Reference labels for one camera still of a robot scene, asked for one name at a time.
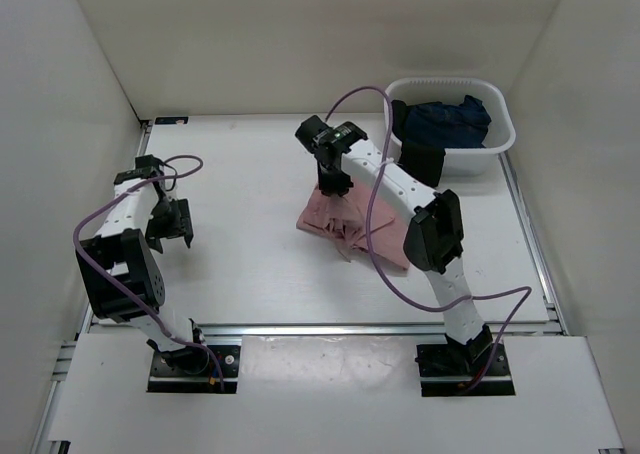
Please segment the pink trousers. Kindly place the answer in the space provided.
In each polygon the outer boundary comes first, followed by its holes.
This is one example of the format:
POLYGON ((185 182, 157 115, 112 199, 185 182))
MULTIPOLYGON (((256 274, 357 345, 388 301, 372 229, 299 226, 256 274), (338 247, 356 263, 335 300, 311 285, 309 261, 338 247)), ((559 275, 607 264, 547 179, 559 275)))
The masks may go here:
MULTIPOLYGON (((368 252, 365 220, 370 195, 371 189, 358 181, 344 196, 324 196, 316 187, 296 228, 331 240, 341 256, 350 261, 353 252, 368 252)), ((406 230, 406 222, 386 202, 376 199, 371 217, 375 253, 402 271, 410 267, 403 251, 406 230)))

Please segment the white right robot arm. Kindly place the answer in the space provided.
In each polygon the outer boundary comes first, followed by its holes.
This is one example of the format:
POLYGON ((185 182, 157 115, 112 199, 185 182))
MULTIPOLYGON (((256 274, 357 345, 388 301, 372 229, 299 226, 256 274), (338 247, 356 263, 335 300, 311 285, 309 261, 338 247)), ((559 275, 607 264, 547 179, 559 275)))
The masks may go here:
POLYGON ((460 373, 480 367, 493 337, 474 304, 462 262, 460 201, 451 190, 421 184, 352 122, 331 127, 318 116, 303 121, 295 138, 313 155, 320 186, 345 194, 355 180, 369 186, 407 225, 403 252, 431 285, 444 318, 446 356, 460 373))

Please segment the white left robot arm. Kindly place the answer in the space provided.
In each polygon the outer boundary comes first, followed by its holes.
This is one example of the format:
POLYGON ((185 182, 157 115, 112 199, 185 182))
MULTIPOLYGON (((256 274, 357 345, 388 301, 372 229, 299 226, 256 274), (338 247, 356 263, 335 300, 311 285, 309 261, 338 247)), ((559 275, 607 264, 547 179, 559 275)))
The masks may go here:
POLYGON ((113 200, 80 221, 72 240, 93 314, 139 329, 168 366, 200 375, 213 356, 200 327, 166 306, 154 258, 164 239, 193 241, 189 203, 177 195, 181 177, 169 161, 136 158, 116 175, 113 200))

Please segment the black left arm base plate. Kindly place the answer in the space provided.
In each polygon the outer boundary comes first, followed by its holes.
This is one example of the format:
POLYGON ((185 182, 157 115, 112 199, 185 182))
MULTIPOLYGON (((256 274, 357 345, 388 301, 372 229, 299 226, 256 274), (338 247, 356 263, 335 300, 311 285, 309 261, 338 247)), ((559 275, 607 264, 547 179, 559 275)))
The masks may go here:
POLYGON ((162 394, 222 394, 237 392, 241 361, 239 344, 209 344, 216 361, 204 363, 204 352, 197 354, 196 363, 185 357, 163 357, 155 352, 149 369, 148 393, 162 394))

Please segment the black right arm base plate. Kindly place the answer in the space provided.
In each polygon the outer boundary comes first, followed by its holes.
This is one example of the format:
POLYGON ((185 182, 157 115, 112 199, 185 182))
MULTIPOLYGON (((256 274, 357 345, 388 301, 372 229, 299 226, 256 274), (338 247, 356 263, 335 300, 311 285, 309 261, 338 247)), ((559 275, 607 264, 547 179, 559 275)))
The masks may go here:
POLYGON ((514 396, 515 387, 505 347, 489 347, 476 361, 457 359, 447 344, 418 344, 422 397, 514 396))

